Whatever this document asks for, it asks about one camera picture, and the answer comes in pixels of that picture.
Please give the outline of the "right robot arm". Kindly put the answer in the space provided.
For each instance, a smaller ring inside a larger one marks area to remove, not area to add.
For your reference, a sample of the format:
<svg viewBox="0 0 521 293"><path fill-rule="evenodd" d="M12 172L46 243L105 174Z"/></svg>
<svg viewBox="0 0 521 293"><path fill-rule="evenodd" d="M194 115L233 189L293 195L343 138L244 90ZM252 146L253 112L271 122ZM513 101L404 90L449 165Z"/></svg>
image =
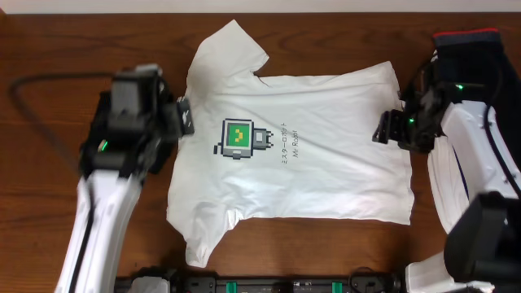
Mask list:
<svg viewBox="0 0 521 293"><path fill-rule="evenodd" d="M520 283L520 169L497 126L493 103L502 82L439 81L382 113L373 141L429 152L447 137L469 205L442 252L405 269L408 292L484 292Z"/></svg>

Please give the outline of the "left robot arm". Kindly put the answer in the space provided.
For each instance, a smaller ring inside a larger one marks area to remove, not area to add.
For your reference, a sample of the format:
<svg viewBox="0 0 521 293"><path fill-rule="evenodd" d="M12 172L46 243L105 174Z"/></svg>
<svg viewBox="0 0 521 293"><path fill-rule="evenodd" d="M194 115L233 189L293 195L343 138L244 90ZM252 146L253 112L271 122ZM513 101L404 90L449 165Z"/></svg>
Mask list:
<svg viewBox="0 0 521 293"><path fill-rule="evenodd" d="M58 292L111 292L125 232L150 173L194 124L157 64L123 69L100 94L79 158L77 210Z"/></svg>

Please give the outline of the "white robot-print t-shirt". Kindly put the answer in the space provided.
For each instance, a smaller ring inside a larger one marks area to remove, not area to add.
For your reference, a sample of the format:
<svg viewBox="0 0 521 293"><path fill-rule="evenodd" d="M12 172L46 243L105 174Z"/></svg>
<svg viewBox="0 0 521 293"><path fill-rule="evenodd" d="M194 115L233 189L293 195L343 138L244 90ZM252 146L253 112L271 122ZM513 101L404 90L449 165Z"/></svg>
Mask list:
<svg viewBox="0 0 521 293"><path fill-rule="evenodd" d="M258 77L268 58L231 21L189 68L195 131L179 142L167 208L188 265L205 267L225 233L255 217L410 222L409 153L372 139L402 105L392 64Z"/></svg>

